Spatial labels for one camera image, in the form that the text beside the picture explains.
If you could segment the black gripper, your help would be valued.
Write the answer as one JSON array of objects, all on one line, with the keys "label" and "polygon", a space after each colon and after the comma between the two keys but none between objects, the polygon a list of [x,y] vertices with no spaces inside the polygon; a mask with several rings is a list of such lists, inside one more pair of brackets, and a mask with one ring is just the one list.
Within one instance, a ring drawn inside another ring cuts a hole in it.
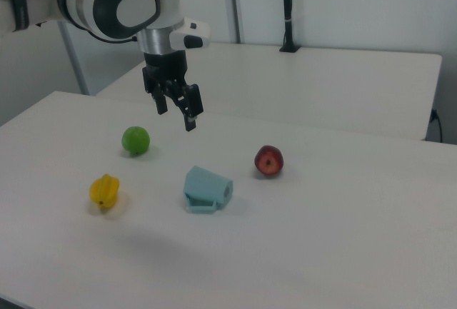
[{"label": "black gripper", "polygon": [[196,127],[196,118],[204,112],[201,93],[197,84],[186,85],[187,60],[185,51],[170,54],[144,53],[144,87],[151,94],[158,114],[168,111],[166,97],[171,97],[184,117],[186,131]]}]

